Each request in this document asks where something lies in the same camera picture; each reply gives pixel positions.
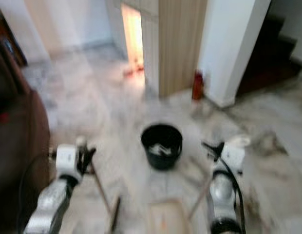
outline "fire extinguisher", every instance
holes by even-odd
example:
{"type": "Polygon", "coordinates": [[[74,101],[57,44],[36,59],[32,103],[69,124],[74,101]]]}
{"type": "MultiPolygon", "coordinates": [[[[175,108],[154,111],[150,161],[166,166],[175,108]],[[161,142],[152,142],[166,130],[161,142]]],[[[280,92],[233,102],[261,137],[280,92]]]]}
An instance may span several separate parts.
{"type": "Polygon", "coordinates": [[[194,82],[192,87],[192,100],[200,100],[203,95],[203,75],[197,71],[194,75],[194,82]]]}

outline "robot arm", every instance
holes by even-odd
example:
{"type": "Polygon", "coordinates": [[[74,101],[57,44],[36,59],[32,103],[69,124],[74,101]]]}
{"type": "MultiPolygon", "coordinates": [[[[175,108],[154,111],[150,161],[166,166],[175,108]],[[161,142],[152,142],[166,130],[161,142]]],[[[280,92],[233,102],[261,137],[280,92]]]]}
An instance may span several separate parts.
{"type": "Polygon", "coordinates": [[[82,181],[95,149],[86,145],[59,145],[57,178],[38,197],[38,206],[24,230],[25,234],[54,234],[61,227],[74,187],[82,181]]]}
{"type": "Polygon", "coordinates": [[[235,175],[242,174],[244,147],[250,143],[247,136],[238,136],[213,147],[202,143],[214,156],[213,179],[209,187],[208,217],[212,234],[235,232],[245,234],[243,197],[235,175]],[[236,192],[240,200],[241,223],[237,221],[236,192]]]}

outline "red object on floor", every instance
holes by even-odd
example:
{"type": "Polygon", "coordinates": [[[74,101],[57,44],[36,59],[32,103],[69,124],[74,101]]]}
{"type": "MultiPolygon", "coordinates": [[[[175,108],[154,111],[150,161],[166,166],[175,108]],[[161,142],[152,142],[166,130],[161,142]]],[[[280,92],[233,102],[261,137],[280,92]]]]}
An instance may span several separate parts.
{"type": "Polygon", "coordinates": [[[1,113],[0,114],[0,123],[6,123],[8,122],[8,114],[7,113],[1,113]]]}
{"type": "Polygon", "coordinates": [[[137,72],[143,72],[145,70],[145,68],[143,67],[143,65],[141,66],[137,66],[137,72]]]}
{"type": "Polygon", "coordinates": [[[132,78],[133,77],[133,69],[128,69],[128,70],[125,70],[123,72],[123,76],[125,78],[132,78]]]}
{"type": "Polygon", "coordinates": [[[192,100],[200,100],[203,94],[203,76],[201,72],[196,72],[192,87],[192,100]]]}

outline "broom handle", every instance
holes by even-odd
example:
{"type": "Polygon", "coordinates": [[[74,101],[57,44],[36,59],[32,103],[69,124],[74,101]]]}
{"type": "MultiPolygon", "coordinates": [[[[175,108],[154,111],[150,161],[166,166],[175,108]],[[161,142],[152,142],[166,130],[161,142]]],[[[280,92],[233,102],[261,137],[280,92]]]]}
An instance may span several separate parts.
{"type": "Polygon", "coordinates": [[[193,205],[190,213],[189,213],[189,216],[188,216],[188,220],[191,220],[196,209],[198,208],[199,206],[199,203],[201,202],[201,200],[203,199],[203,197],[205,196],[205,194],[208,192],[208,189],[209,189],[209,186],[212,182],[212,176],[208,179],[207,183],[205,184],[205,186],[202,188],[200,194],[199,194],[199,197],[198,199],[196,200],[195,204],[193,205]]]}
{"type": "Polygon", "coordinates": [[[107,211],[108,211],[108,213],[109,213],[109,215],[110,215],[110,214],[111,214],[111,209],[110,209],[110,206],[109,206],[109,203],[108,203],[106,194],[105,194],[105,192],[104,192],[104,190],[103,190],[103,188],[102,188],[101,182],[100,182],[100,180],[99,180],[99,176],[97,175],[97,172],[96,172],[96,170],[95,170],[95,168],[94,168],[93,162],[91,162],[91,167],[92,167],[92,171],[93,171],[93,173],[94,173],[94,179],[95,179],[96,184],[97,184],[97,186],[98,186],[98,188],[99,188],[99,190],[100,190],[100,193],[101,193],[101,195],[102,195],[102,197],[103,197],[103,201],[104,201],[104,204],[105,204],[105,206],[106,206],[106,209],[107,209],[107,211]]]}

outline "staircase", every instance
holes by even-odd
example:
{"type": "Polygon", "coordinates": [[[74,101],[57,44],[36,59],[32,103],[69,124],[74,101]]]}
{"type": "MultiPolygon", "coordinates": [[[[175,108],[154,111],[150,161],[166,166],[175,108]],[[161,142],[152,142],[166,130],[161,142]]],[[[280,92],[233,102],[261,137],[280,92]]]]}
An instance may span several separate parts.
{"type": "Polygon", "coordinates": [[[242,95],[295,77],[302,62],[291,58],[296,40],[281,36],[284,19],[267,15],[237,95],[242,95]]]}

